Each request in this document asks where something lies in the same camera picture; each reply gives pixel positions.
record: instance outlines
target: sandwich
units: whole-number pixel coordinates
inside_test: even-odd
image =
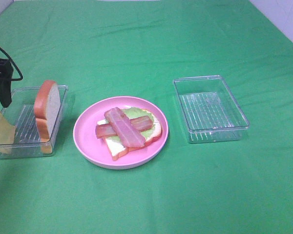
[[[107,145],[112,160],[116,161],[130,151],[157,141],[162,135],[162,126],[149,110],[115,107],[105,112],[105,119],[97,122],[95,132]]]

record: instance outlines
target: plastic tray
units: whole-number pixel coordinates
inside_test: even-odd
[[[249,121],[221,76],[173,81],[189,143],[240,140]]]
[[[41,146],[54,148],[56,136],[63,118],[63,110],[66,101],[68,87],[59,85],[61,106],[57,114],[56,122],[47,142],[40,142],[40,136],[36,126],[34,116],[34,103],[40,87],[19,88],[12,91],[12,103],[7,108],[3,108],[1,113],[7,121],[16,126],[13,144],[0,144],[0,148],[10,148],[10,154],[0,153],[0,158],[20,158],[20,157],[41,157],[54,155],[43,154]]]

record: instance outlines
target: yellow cheese slice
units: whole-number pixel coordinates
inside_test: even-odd
[[[0,112],[0,144],[13,144],[15,129]],[[11,148],[0,148],[0,152],[10,154]]]

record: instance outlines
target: bread slice standing upright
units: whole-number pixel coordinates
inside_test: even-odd
[[[53,80],[45,80],[37,93],[34,104],[34,114],[41,142],[50,140],[60,105],[58,84]],[[41,151],[44,154],[52,153],[52,145],[42,146]]]

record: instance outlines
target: pink plate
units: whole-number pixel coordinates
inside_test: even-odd
[[[154,113],[162,125],[162,136],[149,146],[131,151],[113,161],[104,141],[95,136],[95,126],[97,121],[104,119],[105,111],[113,107],[122,109],[130,106],[147,109]],[[160,152],[167,136],[168,123],[163,112],[147,100],[130,96],[111,97],[91,105],[78,117],[73,131],[75,145],[84,157],[100,167],[109,169],[128,169],[150,161]]]

